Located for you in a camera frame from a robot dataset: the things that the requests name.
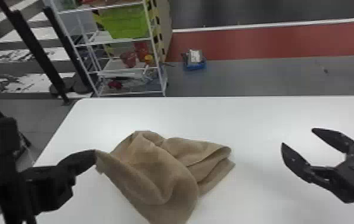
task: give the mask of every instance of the green bag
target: green bag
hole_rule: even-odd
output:
[[[94,14],[94,19],[112,38],[148,37],[147,18],[142,5],[99,10],[99,15]]]

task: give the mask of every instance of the robotic arm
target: robotic arm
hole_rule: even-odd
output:
[[[39,213],[59,209],[73,196],[76,176],[96,162],[95,151],[88,150],[69,155],[56,166],[18,172],[13,152],[19,148],[15,120],[0,119],[0,207],[7,224],[34,224]]]
[[[343,133],[314,128],[312,132],[328,145],[346,155],[336,167],[311,166],[285,143],[281,146],[284,164],[308,183],[314,183],[337,196],[344,203],[354,203],[354,140]]]

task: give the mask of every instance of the white table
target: white table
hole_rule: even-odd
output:
[[[232,148],[236,167],[200,199],[188,223],[351,223],[354,204],[297,178],[283,164],[286,142],[314,165],[344,156],[310,131],[326,127],[354,139],[354,97],[116,98],[77,102],[37,166],[87,149],[111,151],[135,130],[213,141]],[[77,178],[74,197],[38,223],[147,223],[94,168]]]

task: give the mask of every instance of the shelf rack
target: shelf rack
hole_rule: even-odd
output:
[[[61,1],[68,1],[72,6],[64,8]],[[161,46],[156,42],[159,41],[156,33],[159,25],[155,22],[156,18],[150,18],[150,9],[154,5],[153,1],[120,0],[111,1],[115,2],[114,4],[101,6],[78,6],[75,0],[50,1],[51,8],[55,12],[63,31],[72,43],[79,62],[85,73],[89,74],[88,79],[94,90],[93,96],[106,97],[130,94],[162,94],[166,96],[167,73],[164,69],[163,61],[159,57],[162,51],[160,49]],[[148,33],[144,37],[114,39],[108,31],[101,30],[94,22],[93,11],[134,5],[142,5],[145,11]],[[74,21],[72,25],[70,25],[70,18]],[[75,36],[80,36],[78,42],[75,41]],[[114,47],[115,49],[122,49],[123,47],[118,48],[117,46],[123,44],[133,46],[135,42],[147,43],[150,54],[154,58],[154,64],[149,66],[145,62],[140,62],[136,59],[136,65],[132,68],[127,68],[120,59],[119,54],[111,54],[107,51],[112,46],[116,46]],[[98,76],[98,81],[95,83],[91,79],[92,74]],[[126,82],[125,84],[123,83],[122,89],[108,87],[107,84],[116,77],[119,79],[122,78],[122,83]]]

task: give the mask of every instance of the beige towel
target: beige towel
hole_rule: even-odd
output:
[[[134,132],[111,153],[97,151],[97,170],[151,224],[180,224],[190,217],[198,196],[234,167],[227,159],[230,152],[211,142]]]

